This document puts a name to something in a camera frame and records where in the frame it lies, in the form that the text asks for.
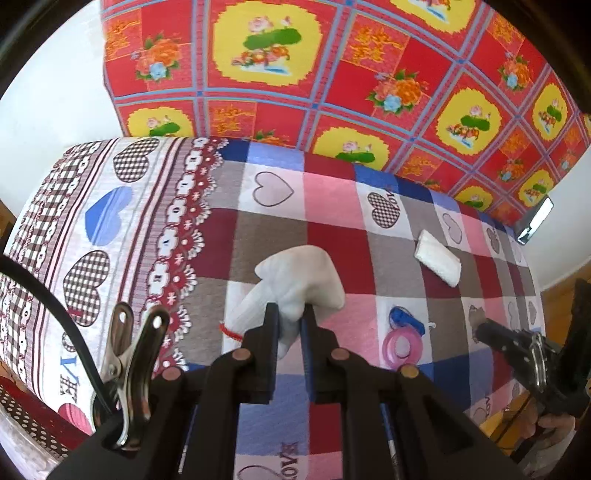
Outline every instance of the human hand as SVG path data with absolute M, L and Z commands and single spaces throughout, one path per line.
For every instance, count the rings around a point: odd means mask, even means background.
M 518 421 L 521 436 L 526 439 L 534 435 L 536 425 L 545 429 L 554 429 L 550 437 L 540 441 L 541 449 L 562 442 L 574 430 L 574 417 L 571 415 L 547 414 L 540 418 L 535 400 L 530 401 Z

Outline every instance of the wooden furniture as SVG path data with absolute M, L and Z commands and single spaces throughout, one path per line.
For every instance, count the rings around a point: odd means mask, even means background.
M 12 212 L 8 210 L 6 205 L 0 202 L 0 250 L 3 252 L 16 221 L 17 219 Z

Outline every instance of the heart pattern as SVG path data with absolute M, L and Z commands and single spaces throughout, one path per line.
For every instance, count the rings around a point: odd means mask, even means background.
M 374 207 L 371 212 L 371 218 L 381 228 L 392 228 L 400 218 L 400 207 L 394 194 L 387 192 L 388 198 L 384 198 L 379 193 L 371 192 L 368 194 L 368 202 Z
M 472 415 L 472 421 L 474 423 L 476 423 L 476 425 L 480 425 L 481 423 L 483 423 L 487 418 L 486 415 L 486 410 L 482 407 L 478 407 L 476 410 L 474 410 L 474 413 Z
M 518 262 L 521 262 L 521 259 L 522 259 L 521 248 L 519 248 L 519 246 L 517 245 L 515 240 L 513 240 L 511 237 L 509 237 L 509 243 L 511 244 L 511 249 L 513 250 L 513 255 L 515 256 L 515 260 Z
M 74 353 L 76 351 L 76 347 L 74 346 L 66 332 L 64 332 L 61 336 L 61 345 L 64 349 L 66 349 L 66 352 Z
M 464 238 L 464 233 L 462 232 L 461 227 L 457 224 L 457 222 L 452 218 L 452 216 L 449 213 L 444 213 L 441 216 L 441 218 L 443 219 L 443 223 L 447 225 L 449 238 L 451 238 L 458 245 L 461 244 L 462 239 Z
M 535 323 L 535 318 L 538 315 L 537 310 L 535 309 L 535 305 L 534 302 L 532 302 L 531 300 L 528 302 L 527 304 L 527 308 L 530 311 L 530 323 L 533 325 Z
M 496 254 L 501 252 L 501 242 L 499 241 L 499 237 L 497 236 L 496 232 L 492 228 L 486 229 L 486 234 L 488 236 L 489 241 L 491 242 L 491 247 L 495 251 Z
M 117 187 L 86 211 L 86 236 L 92 245 L 104 247 L 115 239 L 121 229 L 119 212 L 127 207 L 132 194 L 131 187 Z
M 507 305 L 507 312 L 509 313 L 509 328 L 511 330 L 517 330 L 519 328 L 519 317 L 515 311 L 516 308 L 517 307 L 513 301 L 510 301 L 509 305 Z
M 263 207 L 276 207 L 295 193 L 285 180 L 271 171 L 257 173 L 255 183 L 258 187 L 252 192 L 252 198 Z
M 480 340 L 476 338 L 476 329 L 486 321 L 486 314 L 482 307 L 476 307 L 474 305 L 470 305 L 470 309 L 468 310 L 468 323 L 470 323 L 470 327 L 472 329 L 472 339 L 474 343 L 479 343 Z
M 111 261 L 102 250 L 93 250 L 81 257 L 63 281 L 66 308 L 72 320 L 88 327 L 98 318 L 100 297 L 96 291 L 109 274 Z
M 280 475 L 270 468 L 262 465 L 249 465 L 238 472 L 238 480 L 281 480 Z
M 143 138 L 124 148 L 113 158 L 113 167 L 117 178 L 125 183 L 141 179 L 150 166 L 148 157 L 160 143 L 158 138 Z

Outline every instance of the bed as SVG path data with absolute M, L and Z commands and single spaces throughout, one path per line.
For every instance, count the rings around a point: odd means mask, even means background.
M 423 229 L 462 261 L 456 288 L 413 258 Z M 99 368 L 117 302 L 132 307 L 136 331 L 147 308 L 165 305 L 171 325 L 158 374 L 209 365 L 232 309 L 258 282 L 257 263 L 304 244 L 329 253 L 345 288 L 345 308 L 323 323 L 341 346 L 396 368 L 397 339 L 405 337 L 406 362 L 476 423 L 521 392 L 504 361 L 474 340 L 471 324 L 482 308 L 505 326 L 544 331 L 539 291 L 513 231 L 360 164 L 214 137 L 82 144 L 53 165 L 5 252 L 65 305 Z M 90 434 L 92 388 L 69 338 L 6 278 L 1 292 L 0 357 L 40 401 Z M 423 328 L 393 328 L 396 306 Z M 241 408 L 237 478 L 248 480 L 252 466 L 279 471 L 277 452 L 287 443 L 297 444 L 302 478 L 340 478 L 339 411 L 308 402 L 299 342 L 277 374 L 269 407 Z

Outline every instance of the white towel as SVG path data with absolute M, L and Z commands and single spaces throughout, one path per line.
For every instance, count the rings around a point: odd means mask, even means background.
M 456 287 L 459 283 L 462 272 L 460 259 L 426 230 L 418 237 L 414 258 L 434 271 L 450 287 Z
M 280 338 L 277 356 L 283 358 L 299 335 L 298 320 L 311 303 L 318 322 L 345 306 L 345 290 L 328 253 L 314 245 L 279 252 L 255 267 L 261 281 L 226 317 L 224 326 L 240 336 L 262 325 L 268 302 L 279 307 Z M 224 335 L 222 353 L 240 347 Z

